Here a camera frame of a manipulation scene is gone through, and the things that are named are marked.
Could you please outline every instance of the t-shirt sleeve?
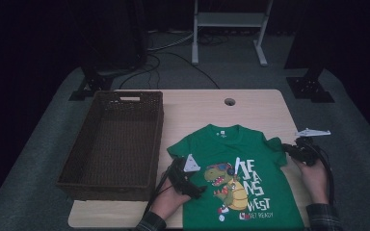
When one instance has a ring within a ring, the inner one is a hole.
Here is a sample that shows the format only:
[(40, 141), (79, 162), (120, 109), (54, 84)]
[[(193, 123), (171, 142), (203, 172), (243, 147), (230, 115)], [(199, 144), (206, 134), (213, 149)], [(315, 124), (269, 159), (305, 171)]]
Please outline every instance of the t-shirt sleeve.
[(280, 167), (286, 166), (287, 165), (286, 154), (283, 151), (280, 138), (278, 138), (278, 137), (271, 138), (267, 141), (266, 138), (263, 135), (263, 140), (264, 140), (265, 144), (270, 149), (273, 150), (273, 155), (271, 155), (272, 161)]
[(188, 156), (191, 153), (191, 136), (187, 136), (176, 144), (167, 148), (171, 157)]

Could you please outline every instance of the human hand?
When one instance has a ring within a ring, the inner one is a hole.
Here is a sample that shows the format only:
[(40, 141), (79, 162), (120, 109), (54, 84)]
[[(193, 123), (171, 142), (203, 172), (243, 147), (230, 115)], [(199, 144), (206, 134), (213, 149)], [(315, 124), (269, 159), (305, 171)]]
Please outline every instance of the human hand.
[(303, 182), (310, 193), (313, 203), (328, 204), (328, 177), (323, 163), (320, 160), (317, 160), (314, 166), (309, 167), (306, 164), (295, 160), (294, 158), (292, 158), (292, 160), (294, 163), (296, 163), (302, 173)]
[(183, 203), (190, 200), (191, 197), (187, 194), (177, 192), (173, 187), (170, 178), (167, 177), (160, 194), (155, 198), (151, 205), (150, 211), (158, 215), (163, 220), (169, 218)]

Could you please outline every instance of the dinosaur head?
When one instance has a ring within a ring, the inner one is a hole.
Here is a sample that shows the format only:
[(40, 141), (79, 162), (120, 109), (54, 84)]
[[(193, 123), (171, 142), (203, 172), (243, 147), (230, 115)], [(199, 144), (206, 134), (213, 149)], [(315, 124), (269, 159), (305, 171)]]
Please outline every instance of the dinosaur head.
[(228, 163), (220, 163), (206, 168), (204, 172), (205, 180), (212, 182), (213, 186), (227, 184), (233, 176), (229, 175), (228, 170), (232, 169), (232, 165)]

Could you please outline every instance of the table top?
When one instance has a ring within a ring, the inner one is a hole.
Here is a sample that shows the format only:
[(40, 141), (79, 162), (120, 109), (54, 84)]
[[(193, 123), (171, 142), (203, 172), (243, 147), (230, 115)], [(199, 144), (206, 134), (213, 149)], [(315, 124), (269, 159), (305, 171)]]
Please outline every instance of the table top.
[[(163, 92), (164, 125), (157, 177), (171, 164), (167, 148), (211, 123), (240, 124), (294, 144), (297, 128), (278, 90), (159, 90)], [(310, 197), (297, 166), (287, 158), (282, 168), (296, 199), (304, 225)], [(74, 201), (68, 224), (74, 228), (132, 228), (140, 221), (144, 201)], [(168, 228), (182, 228), (182, 208), (167, 220)]]

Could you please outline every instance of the dark background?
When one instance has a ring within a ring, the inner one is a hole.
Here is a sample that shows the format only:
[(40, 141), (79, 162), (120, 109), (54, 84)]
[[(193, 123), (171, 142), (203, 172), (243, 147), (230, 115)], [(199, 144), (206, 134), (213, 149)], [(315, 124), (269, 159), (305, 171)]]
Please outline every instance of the dark background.
[[(0, 186), (68, 73), (82, 57), (98, 60), (69, 6), (66, 0), (0, 1)], [(200, 8), (243, 12), (264, 6), (206, 0)], [(193, 1), (147, 0), (144, 7), (146, 30), (192, 28)], [(321, 55), (370, 123), (370, 2), (275, 1), (267, 33), (297, 33), (286, 68), (308, 67)]]

